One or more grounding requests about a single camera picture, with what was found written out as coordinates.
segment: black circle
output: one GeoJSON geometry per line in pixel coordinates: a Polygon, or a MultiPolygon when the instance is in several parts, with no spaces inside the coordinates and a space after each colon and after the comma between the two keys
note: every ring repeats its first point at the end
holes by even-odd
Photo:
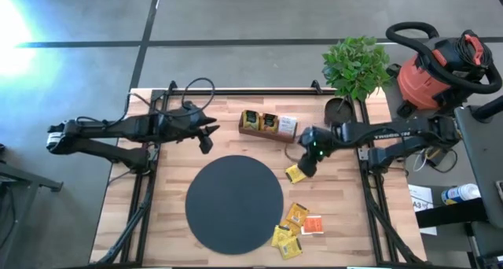
{"type": "Polygon", "coordinates": [[[273,172],[246,156],[227,156],[201,169],[190,184],[185,214],[207,248],[224,254],[257,249],[273,235],[283,193],[273,172]]]}

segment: gray floor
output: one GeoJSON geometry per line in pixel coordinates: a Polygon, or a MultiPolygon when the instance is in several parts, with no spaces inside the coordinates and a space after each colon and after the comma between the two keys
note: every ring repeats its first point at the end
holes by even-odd
{"type": "MultiPolygon", "coordinates": [[[[12,26],[1,30],[0,41],[140,40],[150,2],[0,0],[0,9],[17,12],[12,26]]],[[[430,22],[449,37],[467,28],[481,36],[499,36],[501,16],[498,0],[160,0],[151,39],[384,37],[389,25],[409,20],[430,22]]],[[[503,45],[490,48],[503,69],[503,45]]],[[[183,87],[199,76],[212,78],[218,87],[305,87],[312,79],[322,79],[320,54],[325,50],[326,46],[150,48],[139,87],[166,87],[171,80],[183,87]]],[[[398,63],[413,55],[398,45],[386,45],[386,51],[398,63]]],[[[137,54],[138,48],[0,51],[0,142],[9,148],[6,160],[64,181],[60,193],[39,191],[11,267],[69,267],[88,261],[111,166],[82,154],[50,155],[46,129],[76,116],[118,117],[137,54]]],[[[470,100],[480,103],[493,97],[470,100]]],[[[451,173],[424,169],[412,173],[409,181],[442,186],[471,182],[463,147],[457,150],[460,162],[451,173]]],[[[452,239],[442,239],[443,247],[435,246],[441,244],[438,239],[428,239],[428,259],[453,265],[457,253],[444,251],[452,239]]]]}

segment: vacuum hose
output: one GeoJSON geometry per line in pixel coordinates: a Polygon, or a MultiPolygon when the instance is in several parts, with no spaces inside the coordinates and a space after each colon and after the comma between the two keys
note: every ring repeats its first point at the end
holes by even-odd
{"type": "Polygon", "coordinates": [[[477,94],[492,94],[501,89],[501,76],[494,64],[490,64],[486,70],[486,76],[487,80],[489,80],[489,84],[473,83],[467,81],[466,79],[457,77],[445,70],[445,68],[433,56],[432,51],[423,43],[396,34],[397,31],[406,29],[417,29],[423,31],[428,34],[428,38],[430,39],[438,37],[439,33],[433,26],[424,22],[402,22],[392,25],[386,30],[386,37],[388,39],[417,51],[421,56],[425,56],[429,60],[428,64],[426,64],[428,67],[428,72],[430,72],[438,81],[477,94]]]}
{"type": "Polygon", "coordinates": [[[486,120],[503,111],[503,96],[500,96],[473,111],[472,116],[476,120],[486,120]]]}

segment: wooden tabletop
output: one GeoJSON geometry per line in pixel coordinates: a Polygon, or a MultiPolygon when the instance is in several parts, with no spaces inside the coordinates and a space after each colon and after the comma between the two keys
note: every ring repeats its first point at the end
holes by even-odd
{"type": "MultiPolygon", "coordinates": [[[[147,100],[150,89],[136,89],[147,100]]],[[[298,132],[305,127],[323,127],[323,111],[331,96],[215,96],[204,110],[207,116],[218,119],[220,128],[211,135],[213,149],[207,155],[199,150],[198,140],[162,144],[157,170],[156,187],[150,213],[144,266],[363,266],[375,263],[368,218],[362,192],[362,181],[355,151],[338,150],[318,164],[312,179],[292,185],[285,169],[292,162],[284,155],[285,144],[269,139],[239,134],[237,125],[244,109],[294,116],[299,121],[298,132]],[[255,251],[227,256],[212,252],[198,242],[185,218],[185,196],[190,183],[199,170],[213,160],[227,155],[245,155],[260,160],[277,176],[285,198],[285,210],[292,202],[310,209],[310,214],[321,215],[324,234],[299,236],[303,254],[282,260],[278,249],[268,241],[255,251]]],[[[207,97],[187,97],[202,106],[207,97]]],[[[170,97],[169,109],[180,106],[180,97],[170,97]]],[[[371,123],[390,121],[384,93],[373,94],[367,100],[371,123]]],[[[146,113],[148,108],[136,98],[131,98],[129,116],[146,113]]],[[[378,141],[377,146],[391,144],[378,141]]],[[[137,143],[119,140],[119,146],[133,148],[137,143]]],[[[288,153],[300,157],[303,148],[289,145],[288,153]]],[[[122,164],[112,168],[111,178],[126,171],[122,164]]],[[[134,175],[116,180],[108,187],[103,205],[91,261],[99,260],[123,231],[133,192],[134,175]]],[[[390,170],[385,175],[384,189],[391,215],[391,223],[404,242],[421,259],[425,260],[412,201],[403,171],[390,170]]],[[[134,235],[131,255],[136,252],[138,235],[134,235]]],[[[384,231],[380,240],[387,256],[384,231]]]]}

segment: yellow tea bag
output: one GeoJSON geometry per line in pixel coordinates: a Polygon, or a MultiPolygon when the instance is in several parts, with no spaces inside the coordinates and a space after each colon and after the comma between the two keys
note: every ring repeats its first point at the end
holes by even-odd
{"type": "Polygon", "coordinates": [[[259,129],[260,115],[255,111],[244,110],[241,114],[243,128],[257,131],[259,129]]]}
{"type": "Polygon", "coordinates": [[[292,204],[290,211],[288,211],[286,219],[301,227],[304,224],[307,214],[309,214],[309,210],[300,204],[294,203],[292,204]]]}
{"type": "Polygon", "coordinates": [[[304,175],[304,173],[297,167],[297,164],[294,164],[290,168],[286,169],[285,174],[291,183],[297,183],[307,178],[307,176],[304,175]]]}
{"type": "Polygon", "coordinates": [[[278,124],[279,124],[279,121],[278,121],[276,115],[264,113],[260,117],[260,130],[261,131],[270,131],[273,133],[277,133],[278,124]]]}
{"type": "Polygon", "coordinates": [[[300,247],[297,237],[286,238],[277,244],[279,245],[281,255],[284,260],[298,256],[302,253],[302,247],[300,247]]]}
{"type": "Polygon", "coordinates": [[[287,219],[283,219],[280,222],[280,226],[290,229],[293,235],[300,234],[300,227],[295,225],[293,222],[288,221],[287,219]]]}
{"type": "Polygon", "coordinates": [[[286,227],[275,226],[273,241],[270,243],[273,247],[277,247],[277,243],[293,235],[292,231],[286,227]]]}

